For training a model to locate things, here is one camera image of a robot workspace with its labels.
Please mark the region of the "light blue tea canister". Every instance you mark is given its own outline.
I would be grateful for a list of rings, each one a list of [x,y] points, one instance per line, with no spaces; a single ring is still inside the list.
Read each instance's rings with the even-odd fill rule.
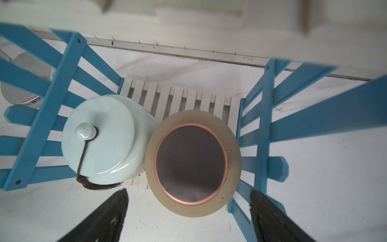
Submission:
[[[61,150],[84,188],[109,190],[145,171],[146,149],[156,127],[154,117],[128,97],[94,97],[68,117]]]

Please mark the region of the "brown ceramic tea canister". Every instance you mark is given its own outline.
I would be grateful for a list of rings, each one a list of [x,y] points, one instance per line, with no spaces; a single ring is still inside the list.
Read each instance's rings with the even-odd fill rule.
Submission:
[[[156,199],[171,212],[204,217],[233,197],[241,152],[232,130],[215,115],[188,110],[165,119],[147,146],[145,172]]]

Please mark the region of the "blue white wooden shelf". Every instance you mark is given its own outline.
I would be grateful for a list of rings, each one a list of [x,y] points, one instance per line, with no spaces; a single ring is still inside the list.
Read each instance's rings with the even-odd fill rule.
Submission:
[[[77,32],[54,31],[67,45],[60,53],[23,26],[2,24],[1,37],[55,68],[52,81],[43,87],[40,108],[14,105],[4,116],[9,123],[28,126],[26,138],[1,136],[1,155],[15,156],[11,169],[1,170],[1,188],[16,190],[29,184],[76,178],[67,164],[61,139],[64,125],[81,103],[104,95],[124,96],[130,88]],[[270,156],[269,147],[280,141],[309,138],[348,131],[384,127],[387,124],[387,78],[382,76],[308,108],[272,121],[273,109],[335,70],[334,66],[303,64],[275,85],[275,79],[290,64],[273,58],[264,74],[245,98],[231,102],[229,123],[241,152],[241,175],[229,210],[249,242],[257,242],[252,223],[252,190],[266,195],[269,179],[287,179],[289,166],[282,156]],[[169,90],[163,88],[156,114],[157,127],[164,117]],[[283,205],[267,196],[285,213]]]

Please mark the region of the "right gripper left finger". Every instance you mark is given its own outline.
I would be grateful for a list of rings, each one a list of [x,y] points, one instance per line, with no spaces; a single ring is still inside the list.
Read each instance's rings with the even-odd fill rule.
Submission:
[[[127,214],[129,197],[126,189],[111,195],[60,242],[118,242]]]

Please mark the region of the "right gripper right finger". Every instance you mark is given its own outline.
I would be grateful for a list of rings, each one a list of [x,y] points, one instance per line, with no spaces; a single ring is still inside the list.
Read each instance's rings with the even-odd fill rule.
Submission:
[[[259,242],[314,241],[262,192],[252,190],[250,200],[252,223]]]

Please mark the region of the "chrome glass holder stand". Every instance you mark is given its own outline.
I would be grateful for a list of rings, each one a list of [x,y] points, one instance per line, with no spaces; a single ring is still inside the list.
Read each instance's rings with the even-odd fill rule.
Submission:
[[[44,93],[34,83],[42,81],[46,88],[54,78],[55,68],[28,52],[11,59],[1,50],[1,58],[1,92],[5,100],[13,105],[39,108]]]

